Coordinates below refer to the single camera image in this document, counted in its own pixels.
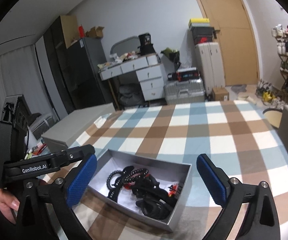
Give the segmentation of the person's left hand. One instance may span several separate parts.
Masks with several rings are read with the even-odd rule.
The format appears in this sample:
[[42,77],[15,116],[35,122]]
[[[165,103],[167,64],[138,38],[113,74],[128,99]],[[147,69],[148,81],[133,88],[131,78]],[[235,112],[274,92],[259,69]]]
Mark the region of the person's left hand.
[[15,212],[19,209],[19,200],[5,189],[0,189],[0,212],[11,223],[16,223]]

